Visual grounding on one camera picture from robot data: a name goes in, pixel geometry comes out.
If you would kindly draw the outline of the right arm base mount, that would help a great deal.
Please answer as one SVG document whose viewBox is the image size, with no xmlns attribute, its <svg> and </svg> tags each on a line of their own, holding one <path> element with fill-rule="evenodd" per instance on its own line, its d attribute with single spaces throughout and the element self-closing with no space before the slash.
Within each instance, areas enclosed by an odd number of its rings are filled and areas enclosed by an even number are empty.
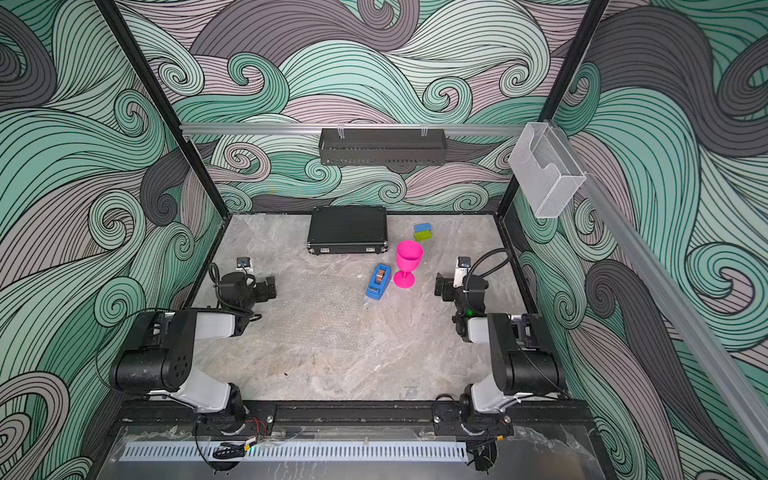
<svg viewBox="0 0 768 480">
<path fill-rule="evenodd" d="M 438 436 L 488 440 L 513 434 L 511 425 L 499 414 L 477 413 L 457 401 L 434 402 L 432 414 L 434 432 Z"/>
</svg>

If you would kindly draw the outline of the pink plastic wine glass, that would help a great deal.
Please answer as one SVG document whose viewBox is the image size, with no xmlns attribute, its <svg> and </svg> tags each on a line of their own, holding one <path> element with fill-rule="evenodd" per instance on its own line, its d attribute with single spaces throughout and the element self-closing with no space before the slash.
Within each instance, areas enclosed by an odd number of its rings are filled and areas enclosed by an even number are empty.
<svg viewBox="0 0 768 480">
<path fill-rule="evenodd" d="M 401 289 L 409 289 L 415 283 L 414 271 L 419 267 L 424 250 L 420 243 L 412 240 L 403 241 L 396 248 L 398 271 L 393 282 Z"/>
</svg>

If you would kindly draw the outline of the blue tape dispenser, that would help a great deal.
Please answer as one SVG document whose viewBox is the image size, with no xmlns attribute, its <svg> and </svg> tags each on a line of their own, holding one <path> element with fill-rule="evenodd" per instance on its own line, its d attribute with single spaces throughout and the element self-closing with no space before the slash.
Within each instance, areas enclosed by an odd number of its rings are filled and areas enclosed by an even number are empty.
<svg viewBox="0 0 768 480">
<path fill-rule="evenodd" d="M 391 268 L 385 264 L 378 264 L 371 275 L 370 281 L 365 291 L 365 295 L 373 300 L 380 300 L 391 280 Z"/>
</svg>

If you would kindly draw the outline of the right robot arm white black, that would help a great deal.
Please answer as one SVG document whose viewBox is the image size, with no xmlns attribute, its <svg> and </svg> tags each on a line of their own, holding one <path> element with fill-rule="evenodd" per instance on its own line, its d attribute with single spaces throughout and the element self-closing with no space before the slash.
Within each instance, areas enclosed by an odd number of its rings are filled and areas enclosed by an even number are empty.
<svg viewBox="0 0 768 480">
<path fill-rule="evenodd" d="M 464 421 L 501 414 L 524 400 L 565 393 L 564 369 L 543 318 L 486 312 L 487 289 L 488 282 L 475 275 L 465 276 L 462 283 L 441 274 L 435 279 L 434 294 L 456 308 L 452 321 L 462 341 L 485 345 L 490 352 L 490 373 L 460 396 Z"/>
</svg>

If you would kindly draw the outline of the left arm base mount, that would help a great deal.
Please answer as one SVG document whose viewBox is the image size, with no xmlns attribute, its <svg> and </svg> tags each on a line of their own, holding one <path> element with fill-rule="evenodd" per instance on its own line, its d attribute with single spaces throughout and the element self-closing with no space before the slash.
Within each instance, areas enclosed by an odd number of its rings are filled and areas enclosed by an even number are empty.
<svg viewBox="0 0 768 480">
<path fill-rule="evenodd" d="M 245 400 L 242 419 L 230 409 L 218 413 L 197 415 L 194 426 L 202 436 L 252 437 L 272 434 L 276 420 L 277 403 Z"/>
</svg>

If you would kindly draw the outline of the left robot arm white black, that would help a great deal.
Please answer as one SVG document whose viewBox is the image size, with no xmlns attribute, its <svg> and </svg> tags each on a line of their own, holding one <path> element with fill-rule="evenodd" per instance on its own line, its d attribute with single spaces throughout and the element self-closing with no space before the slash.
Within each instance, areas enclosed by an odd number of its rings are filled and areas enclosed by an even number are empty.
<svg viewBox="0 0 768 480">
<path fill-rule="evenodd" d="M 209 276 L 217 297 L 215 308 L 188 308 L 138 313 L 109 373 L 109 385 L 126 394 L 169 398 L 199 415 L 226 415 L 239 426 L 248 410 L 239 388 L 200 370 L 194 363 L 195 345 L 208 340 L 243 335 L 262 316 L 257 303 L 277 297 L 276 280 L 263 280 L 246 271 Z"/>
</svg>

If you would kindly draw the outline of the clear bubble wrap sheet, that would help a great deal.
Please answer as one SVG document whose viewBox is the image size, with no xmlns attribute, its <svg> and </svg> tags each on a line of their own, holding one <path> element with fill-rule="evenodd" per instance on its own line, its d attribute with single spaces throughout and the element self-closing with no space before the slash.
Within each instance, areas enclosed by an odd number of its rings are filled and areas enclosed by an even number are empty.
<svg viewBox="0 0 768 480">
<path fill-rule="evenodd" d="M 373 338 L 360 278 L 283 275 L 277 297 L 260 306 L 263 318 L 248 327 L 260 340 L 288 347 L 357 351 Z"/>
</svg>

